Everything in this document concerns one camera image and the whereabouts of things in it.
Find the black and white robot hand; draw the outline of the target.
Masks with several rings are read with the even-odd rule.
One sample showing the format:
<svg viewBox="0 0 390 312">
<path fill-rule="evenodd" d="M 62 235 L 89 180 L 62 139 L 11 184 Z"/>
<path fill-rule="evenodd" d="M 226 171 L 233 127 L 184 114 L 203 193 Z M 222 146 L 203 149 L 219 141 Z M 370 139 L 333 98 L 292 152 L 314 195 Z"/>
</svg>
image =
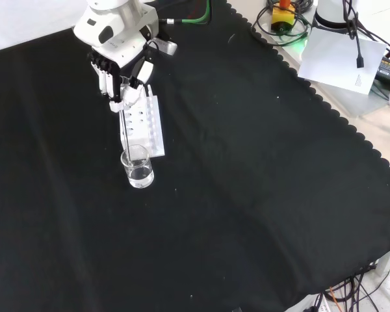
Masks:
<svg viewBox="0 0 390 312">
<path fill-rule="evenodd" d="M 148 49 L 151 44 L 158 48 L 156 8 L 143 1 L 88 1 L 73 32 L 92 48 L 91 65 L 111 111 L 130 109 L 153 72 Z"/>
</svg>

